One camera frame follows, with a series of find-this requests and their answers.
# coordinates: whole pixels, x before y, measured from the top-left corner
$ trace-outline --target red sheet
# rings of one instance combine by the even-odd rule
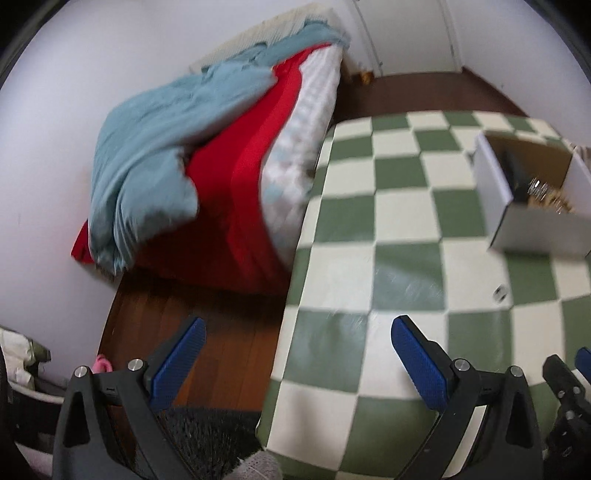
[[[322,47],[308,48],[277,65],[277,84],[194,153],[186,173],[199,197],[197,218],[150,240],[139,253],[138,265],[163,277],[208,287],[287,292],[290,274],[277,258],[261,213],[261,162],[295,105],[301,88],[299,65]],[[86,224],[72,256],[88,262],[85,228]]]

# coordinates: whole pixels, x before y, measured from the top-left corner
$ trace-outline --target open box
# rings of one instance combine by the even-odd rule
[[[498,159],[509,150],[524,170],[561,188],[572,212],[516,203]],[[553,145],[481,133],[474,154],[476,188],[491,247],[585,257],[591,252],[591,173],[576,154]]]

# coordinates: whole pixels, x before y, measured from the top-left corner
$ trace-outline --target mattress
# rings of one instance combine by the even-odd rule
[[[321,48],[300,66],[302,85],[294,109],[261,169],[261,209],[271,243],[291,269],[324,135],[335,108],[340,46]]]

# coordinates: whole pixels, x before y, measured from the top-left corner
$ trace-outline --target green and white checkered mat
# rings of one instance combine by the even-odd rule
[[[434,413],[392,348],[399,314],[451,358],[521,366],[551,429],[542,364],[557,353],[574,368],[591,346],[589,267],[488,250],[470,164],[483,129],[566,145],[546,122],[485,112],[362,118],[328,134],[258,428],[286,478],[393,478],[424,440]]]

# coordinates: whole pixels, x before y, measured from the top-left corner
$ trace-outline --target wooden floor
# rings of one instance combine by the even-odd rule
[[[383,113],[448,109],[523,115],[510,100],[471,74],[424,73],[340,85],[337,122]],[[260,410],[271,374],[285,298],[246,296],[126,274],[109,315],[100,353],[116,369],[145,357],[189,313],[207,323],[207,344],[177,404]]]

